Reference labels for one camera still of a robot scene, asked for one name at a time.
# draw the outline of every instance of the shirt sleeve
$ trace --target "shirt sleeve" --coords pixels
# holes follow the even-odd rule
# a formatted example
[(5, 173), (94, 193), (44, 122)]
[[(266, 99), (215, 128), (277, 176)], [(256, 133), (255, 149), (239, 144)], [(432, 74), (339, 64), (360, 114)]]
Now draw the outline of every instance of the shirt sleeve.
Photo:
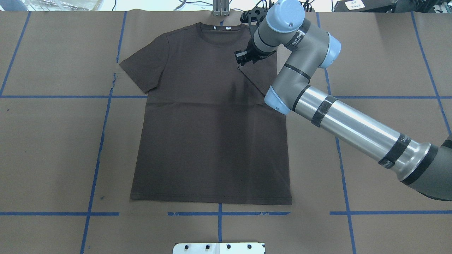
[(162, 34), (119, 65), (133, 82), (147, 94), (151, 89), (158, 86), (168, 60), (168, 53), (168, 39)]

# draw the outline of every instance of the silver cylinder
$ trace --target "silver cylinder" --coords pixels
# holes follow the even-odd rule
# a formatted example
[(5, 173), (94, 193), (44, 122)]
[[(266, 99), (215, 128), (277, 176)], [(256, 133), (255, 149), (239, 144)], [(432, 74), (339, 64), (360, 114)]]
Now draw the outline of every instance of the silver cylinder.
[[(311, 121), (327, 96), (317, 88), (309, 87), (298, 100), (295, 112)], [(400, 132), (338, 100), (322, 118), (320, 127), (376, 161), (382, 160), (400, 137)], [(413, 172), (429, 148), (429, 143), (409, 142), (391, 168), (400, 181)]]

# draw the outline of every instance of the black band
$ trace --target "black band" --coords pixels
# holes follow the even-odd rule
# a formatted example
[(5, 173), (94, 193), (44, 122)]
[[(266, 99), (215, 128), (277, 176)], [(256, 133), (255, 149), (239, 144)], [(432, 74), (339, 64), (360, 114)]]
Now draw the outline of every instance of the black band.
[(330, 110), (331, 105), (337, 101), (337, 99), (334, 96), (328, 95), (322, 103), (320, 103), (320, 106), (318, 107), (317, 111), (314, 113), (314, 116), (312, 117), (311, 123), (314, 124), (317, 127), (320, 127), (320, 123), (322, 122), (325, 115), (328, 113), (328, 110)]
[(402, 180), (402, 183), (405, 185), (410, 185), (410, 184), (414, 183), (425, 172), (425, 170), (430, 166), (432, 161), (435, 159), (435, 156), (437, 153), (438, 153), (438, 147), (431, 145), (430, 149), (428, 150), (425, 157), (422, 159), (419, 166), (417, 166), (409, 176), (407, 176), (404, 180)]
[(305, 86), (305, 88), (303, 88), (303, 90), (301, 90), (301, 92), (300, 92), (300, 94), (298, 95), (297, 99), (296, 99), (295, 102), (293, 103), (292, 111), (295, 111), (295, 107), (297, 106), (298, 101), (300, 100), (301, 96), (302, 96), (302, 95), (305, 93), (305, 91), (306, 91), (308, 88), (310, 88), (310, 87), (311, 87), (310, 85), (307, 85), (307, 86)]
[(273, 45), (270, 45), (270, 44), (266, 44), (266, 43), (264, 42), (264, 40), (262, 39), (262, 37), (260, 36), (260, 31), (259, 31), (259, 30), (257, 30), (257, 35), (259, 35), (259, 39), (260, 39), (260, 41), (262, 41), (263, 44), (265, 44), (265, 45), (267, 45), (267, 46), (269, 46), (269, 47), (277, 47), (277, 46), (273, 46)]
[(452, 149), (452, 141), (446, 140), (441, 146), (448, 147)]
[(311, 80), (311, 77), (308, 74), (306, 74), (302, 70), (300, 70), (290, 64), (284, 64), (284, 67), (287, 67), (287, 68), (291, 69), (292, 71), (296, 71), (296, 72), (298, 72), (298, 74), (302, 75), (303, 77), (307, 78), (308, 80)]
[(387, 169), (392, 168), (400, 156), (402, 156), (403, 152), (405, 152), (410, 142), (411, 138), (401, 133), (395, 144), (391, 147), (385, 157), (378, 162), (378, 164)]
[(307, 19), (303, 20), (303, 24), (301, 24), (300, 28), (294, 34), (292, 39), (290, 39), (290, 41), (286, 45), (284, 45), (284, 47), (286, 47), (290, 51), (296, 51), (298, 49), (297, 46), (300, 44), (301, 40), (306, 36), (309, 27), (311, 27), (311, 22)]

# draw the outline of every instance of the metal bracket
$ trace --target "metal bracket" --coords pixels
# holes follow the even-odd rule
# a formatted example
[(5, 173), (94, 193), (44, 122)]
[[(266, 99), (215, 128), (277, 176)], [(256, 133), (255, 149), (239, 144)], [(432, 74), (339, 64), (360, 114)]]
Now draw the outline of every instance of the metal bracket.
[(229, 0), (213, 0), (214, 16), (229, 16)]
[(265, 243), (176, 244), (173, 254), (265, 254)]

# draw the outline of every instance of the shirt neckline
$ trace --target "shirt neckline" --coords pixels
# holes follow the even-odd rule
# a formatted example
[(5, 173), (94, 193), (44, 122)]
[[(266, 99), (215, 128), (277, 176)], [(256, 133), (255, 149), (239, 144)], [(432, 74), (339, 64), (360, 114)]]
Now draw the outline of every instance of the shirt neckline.
[[(202, 29), (207, 29), (207, 30), (211, 30), (211, 31), (239, 31), (239, 32), (236, 35), (237, 37), (233, 40), (226, 40), (226, 41), (218, 42), (218, 41), (213, 41), (209, 37), (207, 37), (202, 32)], [(213, 44), (215, 46), (227, 46), (227, 45), (232, 45), (232, 44), (236, 43), (237, 41), (239, 41), (239, 39), (243, 35), (243, 32), (245, 31), (245, 25), (240, 24), (238, 26), (212, 26), (212, 25), (206, 25), (206, 24), (199, 22), (199, 23), (196, 23), (196, 31), (197, 31), (198, 36), (209, 44)]]

